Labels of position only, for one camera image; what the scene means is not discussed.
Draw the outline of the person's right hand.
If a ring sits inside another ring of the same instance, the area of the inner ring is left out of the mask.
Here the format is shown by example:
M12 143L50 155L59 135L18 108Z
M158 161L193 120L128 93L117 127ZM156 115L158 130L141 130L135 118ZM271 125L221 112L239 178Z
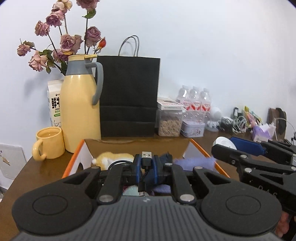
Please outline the person's right hand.
M295 216L282 212L275 234L282 240L295 240Z

